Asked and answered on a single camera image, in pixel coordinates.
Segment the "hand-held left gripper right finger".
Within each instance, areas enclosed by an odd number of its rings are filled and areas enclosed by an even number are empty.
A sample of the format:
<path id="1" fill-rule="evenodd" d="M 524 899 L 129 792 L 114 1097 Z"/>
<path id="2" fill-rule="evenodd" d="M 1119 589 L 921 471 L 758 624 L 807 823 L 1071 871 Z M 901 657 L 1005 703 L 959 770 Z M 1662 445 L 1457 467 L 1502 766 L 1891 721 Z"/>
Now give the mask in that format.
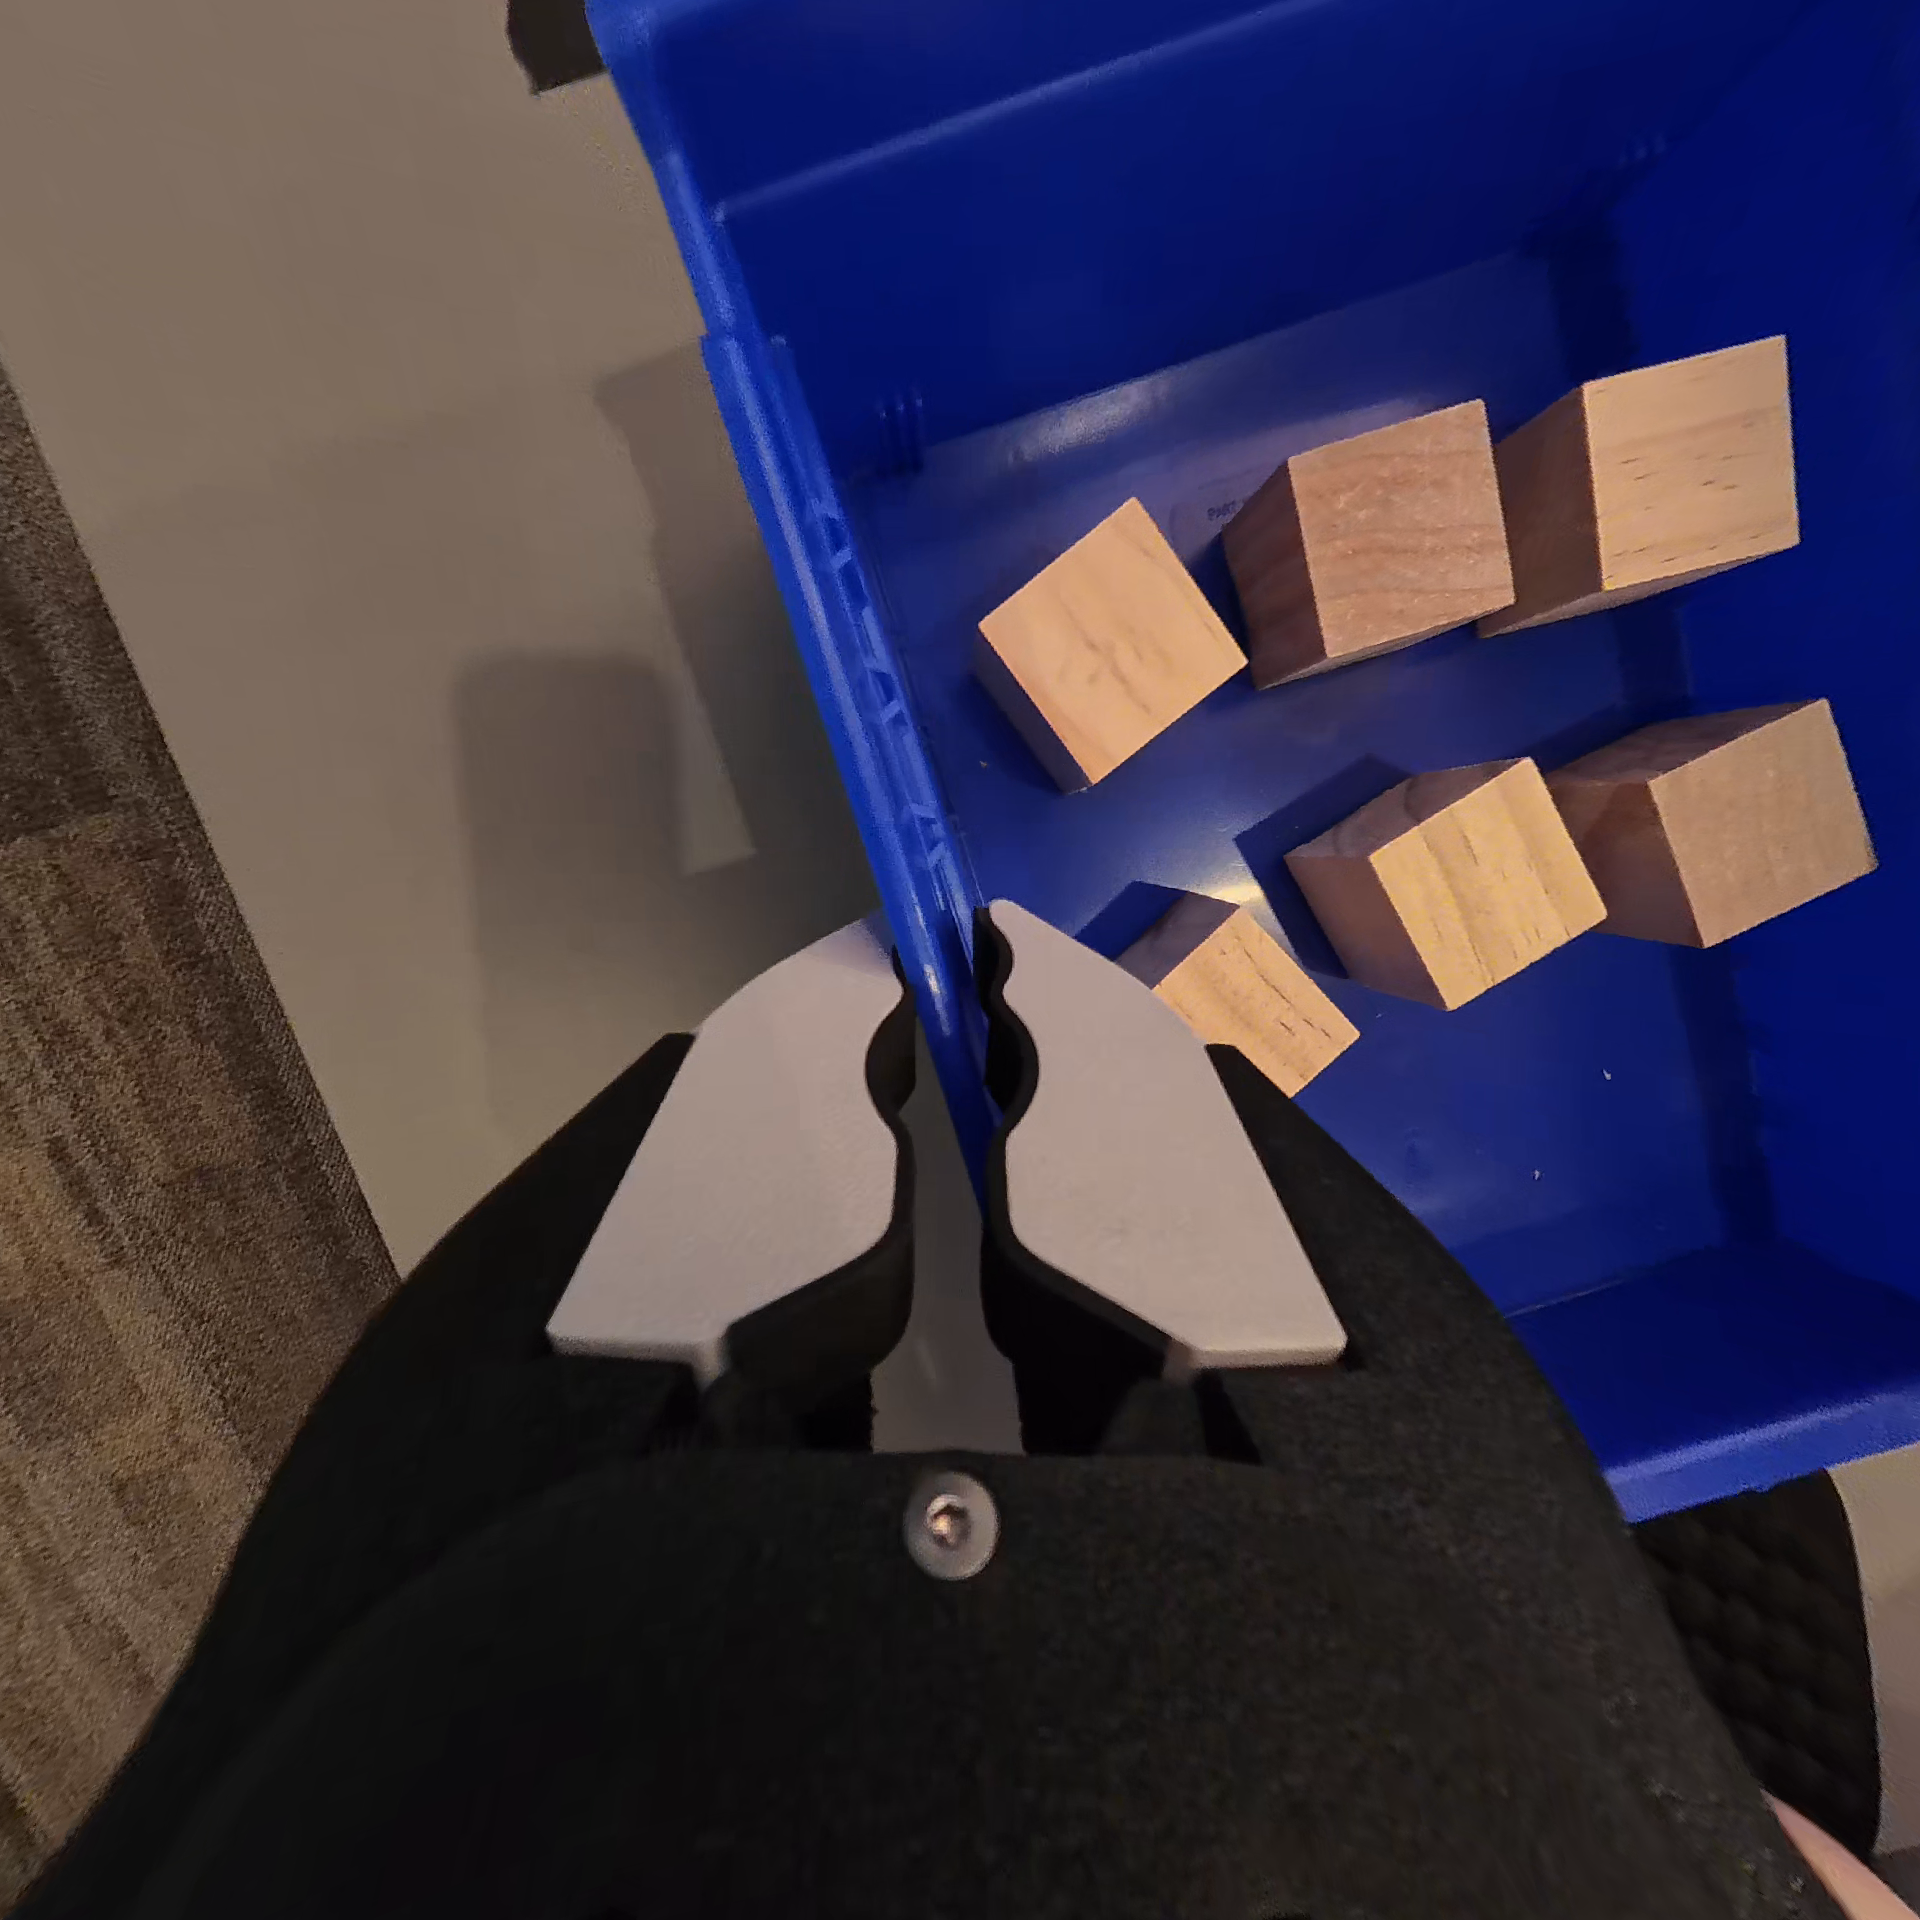
<path id="1" fill-rule="evenodd" d="M 1338 1359 L 1349 1330 L 1188 1020 L 1013 899 L 976 916 L 976 964 L 1010 1261 L 1164 1378 Z"/>

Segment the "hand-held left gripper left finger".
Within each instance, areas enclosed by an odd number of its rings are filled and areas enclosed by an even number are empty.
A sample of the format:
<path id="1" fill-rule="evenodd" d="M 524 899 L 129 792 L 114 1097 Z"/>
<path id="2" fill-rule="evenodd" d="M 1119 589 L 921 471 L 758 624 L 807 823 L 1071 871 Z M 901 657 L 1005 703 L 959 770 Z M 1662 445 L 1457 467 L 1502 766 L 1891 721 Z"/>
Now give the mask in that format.
<path id="1" fill-rule="evenodd" d="M 911 1313 L 914 1004 L 874 917 L 697 1031 L 548 1339 L 689 1370 L 874 1370 Z"/>

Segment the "group of plain wooden cubes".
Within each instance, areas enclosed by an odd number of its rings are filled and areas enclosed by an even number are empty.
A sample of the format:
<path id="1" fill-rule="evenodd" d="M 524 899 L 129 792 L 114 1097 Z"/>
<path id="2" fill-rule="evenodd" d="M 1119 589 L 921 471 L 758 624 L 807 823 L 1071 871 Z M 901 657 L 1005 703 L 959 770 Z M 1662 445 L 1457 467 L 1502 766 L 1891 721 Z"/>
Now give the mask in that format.
<path id="1" fill-rule="evenodd" d="M 972 676 L 1082 792 L 1238 672 L 1277 687 L 1474 628 L 1618 612 L 1801 538 L 1788 339 L 1484 401 L 1290 454 L 1223 532 L 1236 644 L 1121 501 L 976 624 Z M 1721 948 L 1876 871 L 1825 698 L 1640 726 L 1546 772 L 1421 772 L 1283 855 L 1370 993 L 1456 1013 L 1589 930 Z"/>

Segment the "blue plastic bin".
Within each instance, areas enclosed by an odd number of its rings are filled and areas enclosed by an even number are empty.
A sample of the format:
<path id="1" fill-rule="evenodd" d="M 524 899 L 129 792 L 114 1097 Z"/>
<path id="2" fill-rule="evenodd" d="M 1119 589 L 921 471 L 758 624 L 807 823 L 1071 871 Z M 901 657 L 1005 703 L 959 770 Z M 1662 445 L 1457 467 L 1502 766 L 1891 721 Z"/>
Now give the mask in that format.
<path id="1" fill-rule="evenodd" d="M 1104 950 L 1409 772 L 1827 698 L 1877 868 L 1460 1013 L 1332 993 L 1308 1114 L 1634 1515 L 1918 1442 L 1918 2 L 590 2 L 969 1170 L 972 916 Z M 1218 687 L 1064 796 L 976 620 L 1124 499 L 1228 576 L 1292 445 L 1784 337 L 1803 537 L 1623 612 Z"/>

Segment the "black mesh chair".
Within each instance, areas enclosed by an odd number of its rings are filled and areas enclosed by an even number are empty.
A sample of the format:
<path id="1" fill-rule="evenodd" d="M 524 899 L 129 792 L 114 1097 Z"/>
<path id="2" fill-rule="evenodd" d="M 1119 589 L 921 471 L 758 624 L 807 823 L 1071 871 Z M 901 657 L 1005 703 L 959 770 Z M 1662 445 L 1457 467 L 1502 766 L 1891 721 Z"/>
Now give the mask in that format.
<path id="1" fill-rule="evenodd" d="M 1882 1716 L 1834 1475 L 1634 1522 L 1708 1701 L 1759 1783 L 1858 1859 L 1882 1840 Z"/>

